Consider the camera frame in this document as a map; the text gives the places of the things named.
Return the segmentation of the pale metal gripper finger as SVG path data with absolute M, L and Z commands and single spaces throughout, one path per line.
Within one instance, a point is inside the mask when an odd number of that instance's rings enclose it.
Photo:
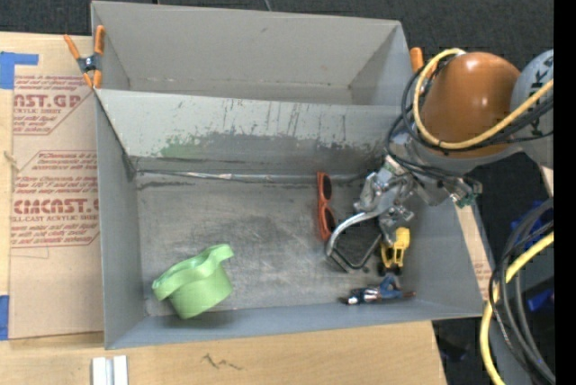
M 379 216 L 383 240 L 396 240 L 399 227 L 406 226 L 414 218 L 414 212 L 401 205 L 388 208 Z
M 344 272 L 362 270 L 381 242 L 378 216 L 360 212 L 340 223 L 325 246 L 326 258 Z

